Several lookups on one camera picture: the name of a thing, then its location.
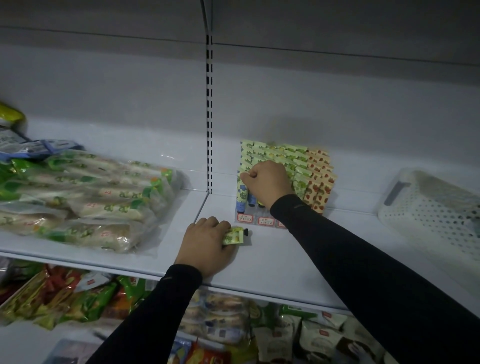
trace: white plastic basket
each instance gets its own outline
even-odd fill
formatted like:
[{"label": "white plastic basket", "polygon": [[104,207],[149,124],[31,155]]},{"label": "white plastic basket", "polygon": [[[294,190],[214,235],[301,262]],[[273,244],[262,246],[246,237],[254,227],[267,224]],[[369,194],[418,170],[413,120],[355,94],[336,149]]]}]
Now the white plastic basket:
[{"label": "white plastic basket", "polygon": [[378,218],[480,298],[480,196],[423,171],[403,170]]}]

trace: price tag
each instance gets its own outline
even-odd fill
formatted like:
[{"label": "price tag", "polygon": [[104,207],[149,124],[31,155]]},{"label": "price tag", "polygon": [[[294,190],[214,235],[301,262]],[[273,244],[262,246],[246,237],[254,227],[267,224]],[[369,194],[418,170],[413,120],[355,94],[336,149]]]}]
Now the price tag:
[{"label": "price tag", "polygon": [[274,218],[259,217],[258,218],[258,225],[274,226],[275,225],[275,219]]},{"label": "price tag", "polygon": [[253,215],[237,214],[237,221],[251,224],[253,222]]}]

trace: basket handle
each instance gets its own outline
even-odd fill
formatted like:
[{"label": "basket handle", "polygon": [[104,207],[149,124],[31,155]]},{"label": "basket handle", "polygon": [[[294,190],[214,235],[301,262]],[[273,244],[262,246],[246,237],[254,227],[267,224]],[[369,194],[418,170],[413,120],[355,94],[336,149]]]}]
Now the basket handle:
[{"label": "basket handle", "polygon": [[401,182],[398,181],[395,186],[392,188],[390,193],[388,194],[387,198],[384,201],[385,206],[391,206],[392,203],[396,200],[400,192],[405,188],[405,187],[410,187],[411,183],[410,182]]}]

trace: black long-sleeve shirt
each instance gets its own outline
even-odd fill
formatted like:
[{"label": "black long-sleeve shirt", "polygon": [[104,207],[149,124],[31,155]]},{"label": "black long-sleeve shirt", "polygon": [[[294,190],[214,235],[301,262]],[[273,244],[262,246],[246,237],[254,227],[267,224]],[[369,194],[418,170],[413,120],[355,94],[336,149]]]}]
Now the black long-sleeve shirt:
[{"label": "black long-sleeve shirt", "polygon": [[[317,214],[295,195],[271,214],[298,240],[335,293],[400,364],[473,363],[480,319],[373,245]],[[88,364],[166,363],[200,272],[173,265]]]}]

